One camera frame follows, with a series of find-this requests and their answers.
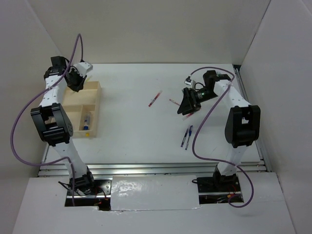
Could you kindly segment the red pen with clear barrel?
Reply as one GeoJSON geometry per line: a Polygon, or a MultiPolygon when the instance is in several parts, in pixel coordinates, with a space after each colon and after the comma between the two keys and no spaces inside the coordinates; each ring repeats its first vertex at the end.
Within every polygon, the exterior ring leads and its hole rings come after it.
{"type": "Polygon", "coordinates": [[[158,99],[158,97],[161,95],[162,90],[160,90],[156,96],[151,100],[151,102],[149,103],[148,107],[151,107],[153,105],[153,103],[158,99]]]}

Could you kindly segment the blue cap glue bottle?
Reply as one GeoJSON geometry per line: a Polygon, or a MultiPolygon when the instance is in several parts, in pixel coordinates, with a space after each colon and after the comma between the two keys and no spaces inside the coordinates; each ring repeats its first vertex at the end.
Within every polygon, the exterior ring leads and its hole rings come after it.
{"type": "Polygon", "coordinates": [[[84,115],[83,128],[82,128],[84,131],[91,130],[91,120],[92,120],[91,112],[86,112],[84,115]]]}

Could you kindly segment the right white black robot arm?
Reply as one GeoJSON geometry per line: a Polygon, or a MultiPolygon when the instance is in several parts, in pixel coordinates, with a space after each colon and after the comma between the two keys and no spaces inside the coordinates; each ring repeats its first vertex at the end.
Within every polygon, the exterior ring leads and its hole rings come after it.
{"type": "Polygon", "coordinates": [[[235,75],[222,69],[210,67],[203,74],[202,88],[197,89],[196,82],[188,76],[185,79],[183,99],[177,111],[188,115],[201,109],[205,101],[217,98],[224,102],[229,114],[225,125],[225,139],[231,145],[226,159],[220,161],[213,174],[213,186],[218,191],[224,191],[236,179],[237,166],[241,162],[247,147],[259,138],[260,107],[251,105],[232,86],[235,75]]]}

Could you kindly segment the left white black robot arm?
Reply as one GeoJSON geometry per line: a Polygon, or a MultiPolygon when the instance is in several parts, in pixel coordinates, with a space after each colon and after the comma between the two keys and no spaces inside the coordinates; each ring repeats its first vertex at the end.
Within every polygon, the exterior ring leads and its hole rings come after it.
{"type": "Polygon", "coordinates": [[[70,177],[68,188],[74,193],[89,195],[96,190],[96,182],[74,146],[74,127],[61,102],[66,88],[74,92],[83,89],[87,73],[93,65],[84,60],[71,65],[68,59],[61,56],[52,57],[51,63],[43,76],[47,92],[30,114],[41,140],[54,148],[60,157],[66,158],[64,163],[70,177]]]}

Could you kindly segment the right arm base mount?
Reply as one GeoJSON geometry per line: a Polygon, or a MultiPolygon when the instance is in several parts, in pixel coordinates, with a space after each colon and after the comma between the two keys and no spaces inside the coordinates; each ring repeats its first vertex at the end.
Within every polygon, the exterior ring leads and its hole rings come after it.
{"type": "Polygon", "coordinates": [[[243,196],[237,174],[231,176],[214,172],[210,177],[192,180],[197,185],[199,204],[242,203],[243,196]]]}

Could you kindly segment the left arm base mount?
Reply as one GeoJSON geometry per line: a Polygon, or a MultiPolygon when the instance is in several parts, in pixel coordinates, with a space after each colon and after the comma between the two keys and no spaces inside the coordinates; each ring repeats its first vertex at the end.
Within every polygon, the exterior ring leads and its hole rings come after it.
{"type": "Polygon", "coordinates": [[[75,192],[72,193],[72,189],[68,183],[59,181],[58,184],[67,190],[65,207],[73,207],[72,199],[74,199],[76,207],[96,206],[103,211],[111,210],[111,179],[96,179],[94,188],[92,188],[87,194],[79,189],[76,189],[75,192]]]}

